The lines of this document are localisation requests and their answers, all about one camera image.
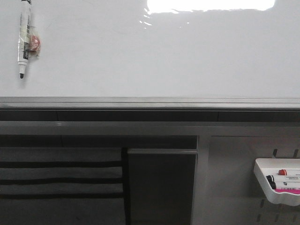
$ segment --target whiteboard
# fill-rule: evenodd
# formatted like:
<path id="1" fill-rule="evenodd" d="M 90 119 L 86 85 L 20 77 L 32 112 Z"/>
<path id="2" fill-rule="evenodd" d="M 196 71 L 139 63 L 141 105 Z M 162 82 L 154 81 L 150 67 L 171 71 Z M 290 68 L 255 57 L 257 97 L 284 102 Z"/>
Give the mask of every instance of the whiteboard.
<path id="1" fill-rule="evenodd" d="M 32 0 L 42 47 L 24 79 L 21 3 L 0 3 L 1 97 L 300 100 L 298 0 L 153 14 L 147 0 Z"/>

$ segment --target marker holder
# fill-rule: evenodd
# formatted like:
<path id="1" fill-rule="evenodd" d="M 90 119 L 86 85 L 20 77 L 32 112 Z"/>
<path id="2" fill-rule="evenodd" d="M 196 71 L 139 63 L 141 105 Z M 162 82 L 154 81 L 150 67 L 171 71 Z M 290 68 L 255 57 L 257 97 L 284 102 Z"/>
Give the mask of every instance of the marker holder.
<path id="1" fill-rule="evenodd" d="M 290 206 L 300 205 L 300 195 L 288 192 L 279 193 L 270 186 L 266 176 L 278 175 L 278 171 L 281 169 L 300 170 L 300 159 L 257 158 L 254 166 L 254 174 L 269 202 Z"/>

